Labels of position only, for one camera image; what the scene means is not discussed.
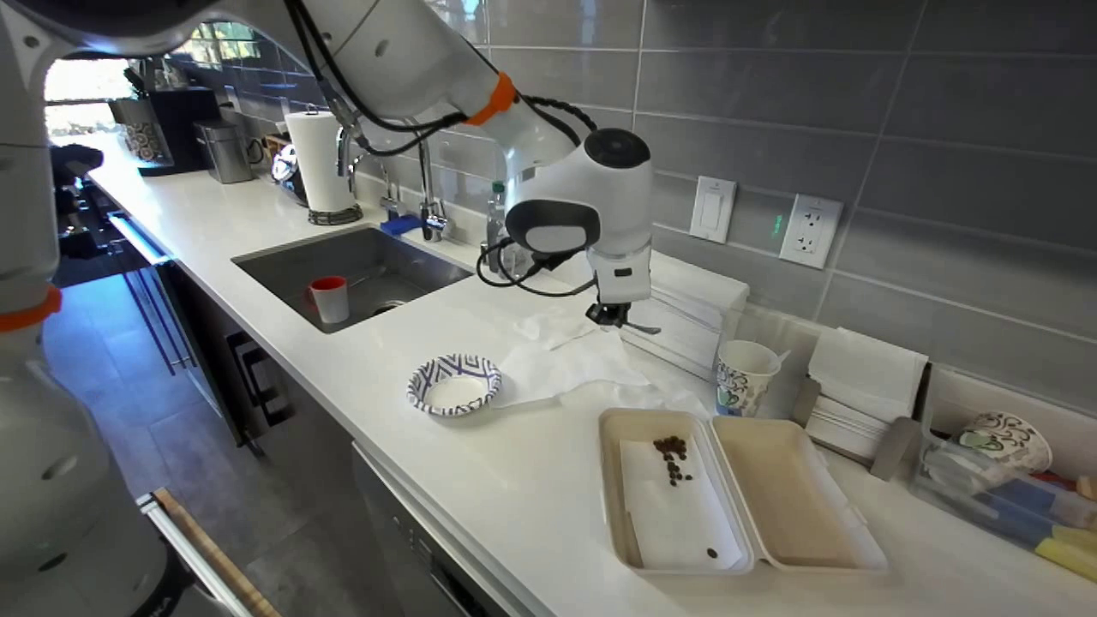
sink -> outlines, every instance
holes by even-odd
[[[345,328],[471,278],[471,271],[422,255],[394,236],[383,236],[382,231],[318,236],[263,255],[246,255],[237,258],[237,263],[321,333]],[[350,318],[338,325],[321,325],[308,299],[308,282],[325,275],[338,275],[350,282]]]

paper towel roll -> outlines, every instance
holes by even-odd
[[[345,179],[338,176],[337,133],[338,124],[334,113],[284,113],[289,138],[298,152],[298,167],[306,179],[306,198],[312,214],[342,214],[353,211]]]

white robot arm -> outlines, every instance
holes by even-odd
[[[415,146],[440,127],[478,124],[506,158],[511,242],[541,263],[588,251],[596,285],[589,317],[602,325],[623,325],[629,306],[649,299],[653,155],[642,138],[596,132],[588,113],[583,142],[559,132],[552,111],[574,107],[546,111],[546,100],[522,98],[426,4],[364,0],[353,4],[353,19],[342,14],[350,4],[289,0],[284,7],[342,127],[357,127],[353,113],[364,113],[382,127],[415,133],[409,138]]]

kitchen counter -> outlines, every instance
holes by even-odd
[[[830,455],[837,479],[893,559],[889,575],[646,581],[616,564],[599,500],[599,404],[525,404],[436,422],[409,404],[409,376],[440,355],[506,356],[513,325],[552,301],[478,278],[342,333],[318,333],[234,258],[308,242],[306,211],[270,182],[140,179],[106,164],[96,182],[383,468],[398,496],[445,546],[534,613],[1090,613],[1097,588]],[[457,263],[472,248],[429,248]],[[646,362],[662,386],[705,390]]]

wall outlet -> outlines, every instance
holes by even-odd
[[[839,203],[795,197],[784,242],[782,242],[782,260],[822,268],[830,258],[830,244],[837,236],[839,216],[842,216]]]

